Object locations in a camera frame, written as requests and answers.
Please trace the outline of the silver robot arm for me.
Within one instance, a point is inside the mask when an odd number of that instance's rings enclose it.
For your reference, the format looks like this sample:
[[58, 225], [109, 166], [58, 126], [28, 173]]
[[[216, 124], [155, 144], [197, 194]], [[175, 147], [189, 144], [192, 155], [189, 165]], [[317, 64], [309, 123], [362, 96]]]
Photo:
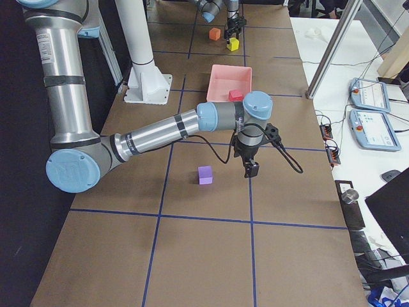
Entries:
[[239, 13], [239, 4], [237, 0], [191, 0], [189, 1], [196, 8], [199, 14], [207, 23], [211, 23], [225, 6], [227, 10], [227, 21], [224, 27], [224, 39], [229, 40], [234, 37], [239, 39], [242, 29], [247, 21]]
[[165, 104], [172, 77], [155, 64], [142, 1], [117, 1], [132, 60], [128, 93], [114, 103], [107, 134], [94, 131], [89, 112], [79, 35], [100, 20], [97, 1], [22, 1], [26, 23], [36, 33], [54, 136], [45, 164], [49, 181], [81, 193], [133, 156], [154, 152], [202, 132], [229, 130], [228, 155], [240, 157], [247, 178], [258, 174], [254, 157], [269, 141], [271, 96], [251, 91], [239, 102], [205, 102], [166, 119], [149, 104]]

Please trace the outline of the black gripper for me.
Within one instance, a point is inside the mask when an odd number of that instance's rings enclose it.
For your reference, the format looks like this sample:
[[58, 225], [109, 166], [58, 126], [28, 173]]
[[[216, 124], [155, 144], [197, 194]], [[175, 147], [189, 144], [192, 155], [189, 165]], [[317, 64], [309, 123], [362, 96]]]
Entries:
[[242, 158], [245, 167], [245, 178], [253, 178], [258, 175], [259, 164], [255, 160], [255, 155], [263, 140], [262, 135], [237, 134], [233, 138], [234, 157]]
[[224, 31], [224, 39], [227, 44], [230, 43], [232, 34], [240, 34], [242, 29], [247, 25], [244, 17], [230, 18], [227, 21], [227, 28]]

